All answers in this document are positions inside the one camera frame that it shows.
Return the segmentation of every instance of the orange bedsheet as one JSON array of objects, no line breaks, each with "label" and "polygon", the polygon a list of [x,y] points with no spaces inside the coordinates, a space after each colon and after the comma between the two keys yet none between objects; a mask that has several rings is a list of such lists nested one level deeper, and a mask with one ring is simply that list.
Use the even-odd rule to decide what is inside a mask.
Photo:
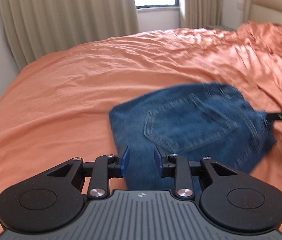
[{"label": "orange bedsheet", "polygon": [[[108,119],[115,105],[212,81],[236,86],[255,109],[282,111],[282,26],[155,31],[40,58],[0,100],[0,192],[70,158],[115,153]],[[276,146],[252,175],[282,191],[282,123],[274,133]],[[124,187],[124,180],[111,179],[111,188]]]}]

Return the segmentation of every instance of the folded blue jeans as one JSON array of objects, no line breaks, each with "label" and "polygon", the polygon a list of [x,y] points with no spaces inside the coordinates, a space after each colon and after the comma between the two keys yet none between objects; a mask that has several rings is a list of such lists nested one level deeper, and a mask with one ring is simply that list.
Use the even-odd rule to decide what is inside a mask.
[{"label": "folded blue jeans", "polygon": [[167,155],[179,154],[189,161],[210,156],[249,173],[276,142],[273,122],[266,115],[255,111],[235,87],[219,83],[169,87],[109,112],[117,150],[130,148],[125,175],[130,190],[173,188],[173,179],[158,174],[156,146]]}]

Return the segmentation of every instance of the curtain fold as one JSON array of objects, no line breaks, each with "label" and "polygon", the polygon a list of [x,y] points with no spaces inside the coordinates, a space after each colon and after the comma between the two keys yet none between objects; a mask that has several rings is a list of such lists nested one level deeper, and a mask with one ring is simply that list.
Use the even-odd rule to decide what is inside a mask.
[{"label": "curtain fold", "polygon": [[134,0],[0,0],[19,69],[45,54],[139,32]]},{"label": "curtain fold", "polygon": [[222,0],[180,0],[181,28],[204,28],[220,25]]}]

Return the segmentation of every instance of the gray gripper base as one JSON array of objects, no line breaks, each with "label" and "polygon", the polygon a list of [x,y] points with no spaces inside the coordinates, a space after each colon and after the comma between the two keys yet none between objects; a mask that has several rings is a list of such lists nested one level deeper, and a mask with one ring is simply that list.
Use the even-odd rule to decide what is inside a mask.
[{"label": "gray gripper base", "polygon": [[73,223],[41,235],[6,230],[0,240],[282,240],[279,231],[241,236],[210,224],[190,201],[170,191],[115,190],[105,200],[91,201]]}]

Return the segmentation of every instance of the wall outlet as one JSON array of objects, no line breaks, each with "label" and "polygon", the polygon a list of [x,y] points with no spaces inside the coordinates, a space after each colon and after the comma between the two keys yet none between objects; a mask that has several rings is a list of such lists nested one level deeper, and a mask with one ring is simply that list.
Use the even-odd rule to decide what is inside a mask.
[{"label": "wall outlet", "polygon": [[240,11],[244,11],[244,3],[242,2],[237,2],[236,3],[236,8]]}]

